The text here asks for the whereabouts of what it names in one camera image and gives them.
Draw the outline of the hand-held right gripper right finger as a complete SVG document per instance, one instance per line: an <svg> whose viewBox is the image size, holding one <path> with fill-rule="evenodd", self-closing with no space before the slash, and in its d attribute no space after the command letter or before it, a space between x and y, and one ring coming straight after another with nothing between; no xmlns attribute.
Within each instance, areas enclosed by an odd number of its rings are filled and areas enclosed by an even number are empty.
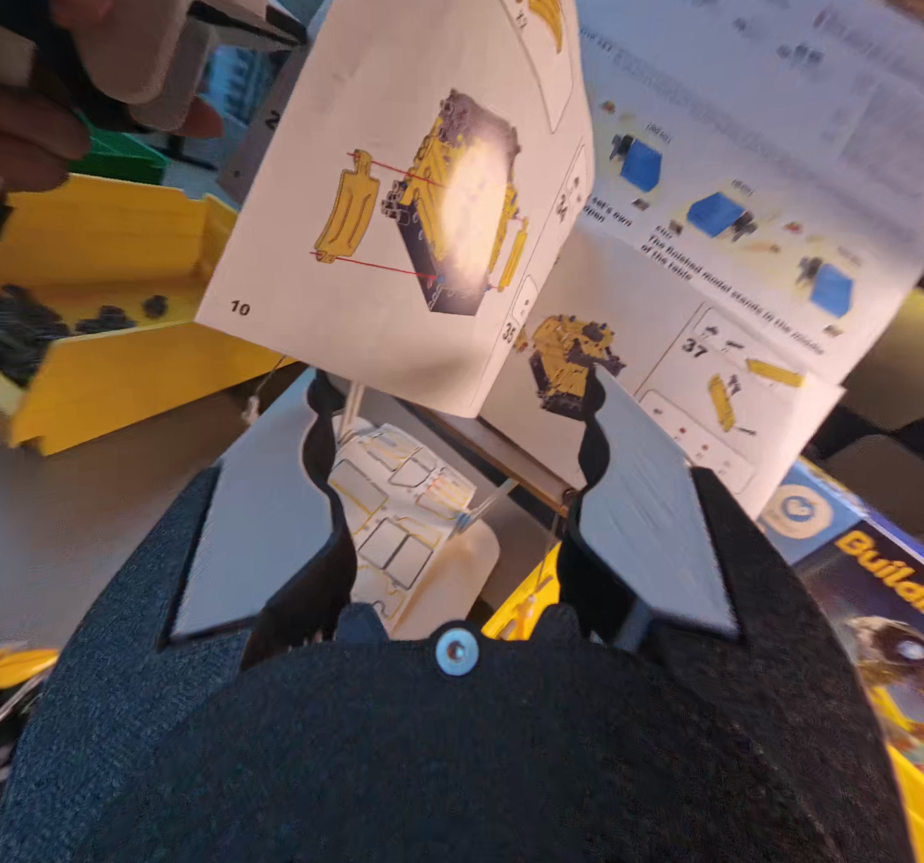
<svg viewBox="0 0 924 863"><path fill-rule="evenodd" d="M738 635L695 471L680 447L607 370L588 375L583 420L569 603L585 629L645 636L661 622Z"/></svg>

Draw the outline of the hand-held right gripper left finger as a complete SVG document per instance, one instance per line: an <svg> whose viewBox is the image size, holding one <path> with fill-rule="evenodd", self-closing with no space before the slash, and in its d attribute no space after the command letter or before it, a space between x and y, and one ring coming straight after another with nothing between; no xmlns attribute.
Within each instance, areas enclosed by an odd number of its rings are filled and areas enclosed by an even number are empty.
<svg viewBox="0 0 924 863"><path fill-rule="evenodd" d="M302 372L221 456L171 637L260 614L327 626L349 602L356 549L333 487L343 405L326 373Z"/></svg>

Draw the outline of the instruction booklet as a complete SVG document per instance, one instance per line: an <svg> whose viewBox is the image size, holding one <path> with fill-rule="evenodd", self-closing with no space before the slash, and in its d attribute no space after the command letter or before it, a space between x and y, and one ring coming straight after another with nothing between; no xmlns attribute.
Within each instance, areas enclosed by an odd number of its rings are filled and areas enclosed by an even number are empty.
<svg viewBox="0 0 924 863"><path fill-rule="evenodd" d="M575 0L333 0L196 323L479 416L590 196Z"/></svg>

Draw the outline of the pile of small connector pins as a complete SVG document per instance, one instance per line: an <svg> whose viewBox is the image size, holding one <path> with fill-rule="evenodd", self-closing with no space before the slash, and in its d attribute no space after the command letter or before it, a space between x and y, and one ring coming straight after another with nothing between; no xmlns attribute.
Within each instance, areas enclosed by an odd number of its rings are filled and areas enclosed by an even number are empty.
<svg viewBox="0 0 924 863"><path fill-rule="evenodd" d="M41 688L57 663L57 649L1 648L1 737L14 740L28 722Z"/></svg>

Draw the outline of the white task instruction sheet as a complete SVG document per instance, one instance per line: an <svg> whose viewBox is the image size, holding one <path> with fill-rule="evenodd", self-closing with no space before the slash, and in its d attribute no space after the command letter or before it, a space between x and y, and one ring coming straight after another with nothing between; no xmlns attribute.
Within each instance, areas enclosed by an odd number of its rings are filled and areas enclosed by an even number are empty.
<svg viewBox="0 0 924 863"><path fill-rule="evenodd" d="M576 0L587 226L842 382L922 273L922 26L881 0Z"/></svg>

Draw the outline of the person's left hand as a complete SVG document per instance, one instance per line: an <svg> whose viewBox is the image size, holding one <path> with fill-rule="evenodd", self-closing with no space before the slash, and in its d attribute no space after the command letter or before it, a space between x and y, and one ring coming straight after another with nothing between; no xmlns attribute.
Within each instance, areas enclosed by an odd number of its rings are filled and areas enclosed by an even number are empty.
<svg viewBox="0 0 924 863"><path fill-rule="evenodd" d="M86 125L69 108L26 89L1 90L2 191L43 192L68 178L90 151Z"/></svg>

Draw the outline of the green plastic bin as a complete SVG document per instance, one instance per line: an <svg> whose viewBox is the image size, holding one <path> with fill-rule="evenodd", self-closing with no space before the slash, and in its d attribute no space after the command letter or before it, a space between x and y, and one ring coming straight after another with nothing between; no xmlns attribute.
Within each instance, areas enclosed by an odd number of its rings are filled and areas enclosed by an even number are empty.
<svg viewBox="0 0 924 863"><path fill-rule="evenodd" d="M80 160L70 161L71 173L161 186L168 160L158 151L130 135L90 126L90 149Z"/></svg>

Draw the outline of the sticker sheet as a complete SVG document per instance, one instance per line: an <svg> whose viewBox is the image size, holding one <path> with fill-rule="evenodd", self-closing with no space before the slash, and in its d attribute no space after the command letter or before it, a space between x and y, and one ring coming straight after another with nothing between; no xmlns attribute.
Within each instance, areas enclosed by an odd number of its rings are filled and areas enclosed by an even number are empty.
<svg viewBox="0 0 924 863"><path fill-rule="evenodd" d="M352 601L368 603L391 633L442 566L476 485L389 423L340 447L329 484L358 559Z"/></svg>

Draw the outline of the white book stand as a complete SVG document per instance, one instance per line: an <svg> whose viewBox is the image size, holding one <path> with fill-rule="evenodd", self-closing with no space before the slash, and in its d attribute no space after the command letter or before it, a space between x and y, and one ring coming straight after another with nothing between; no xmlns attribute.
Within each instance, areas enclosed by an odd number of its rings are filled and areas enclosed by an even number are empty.
<svg viewBox="0 0 924 863"><path fill-rule="evenodd" d="M335 433L339 427L347 425L346 420L346 413L341 409L335 422ZM357 433L387 423L389 422L375 424L360 419L358 426L353 428L345 441L336 440L337 451ZM401 426L389 424L410 434L425 445L415 434L407 432ZM456 469L450 461L439 457ZM478 500L477 485L476 489L470 511L459 521L445 547L445 560L442 566L437 569L431 580L425 582L422 592L413 601L411 610L401 621L399 627L391 633L385 630L386 633L398 638L422 638L424 634L433 631L436 626L450 619L465 618L470 609L475 606L481 589L489 580L491 571L495 569L501 556L500 541L486 517L491 507L505 496L503 486L499 485L492 492L483 490L482 498ZM368 603L353 602L350 594L349 602L342 609L349 605L369 608L373 618L383 625L375 610ZM260 614L255 620L248 646L259 653L274 653L289 647L297 648L313 638L332 638L338 615L327 626L295 629L283 626L278 617Z"/></svg>

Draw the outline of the blue toy kit box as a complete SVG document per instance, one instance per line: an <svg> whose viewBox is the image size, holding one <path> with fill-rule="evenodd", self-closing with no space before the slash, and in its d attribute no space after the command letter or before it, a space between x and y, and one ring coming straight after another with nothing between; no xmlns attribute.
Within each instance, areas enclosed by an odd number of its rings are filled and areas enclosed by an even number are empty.
<svg viewBox="0 0 924 863"><path fill-rule="evenodd" d="M887 742L921 772L922 544L803 459L757 522L826 615Z"/></svg>

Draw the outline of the heap of dark connector pieces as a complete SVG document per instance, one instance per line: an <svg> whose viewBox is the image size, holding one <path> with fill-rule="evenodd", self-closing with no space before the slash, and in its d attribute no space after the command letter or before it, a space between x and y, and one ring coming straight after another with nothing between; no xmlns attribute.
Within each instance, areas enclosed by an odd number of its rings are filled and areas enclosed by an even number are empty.
<svg viewBox="0 0 924 863"><path fill-rule="evenodd" d="M126 281L38 288L3 283L2 374L26 388L56 343L169 324L180 311L176 295Z"/></svg>

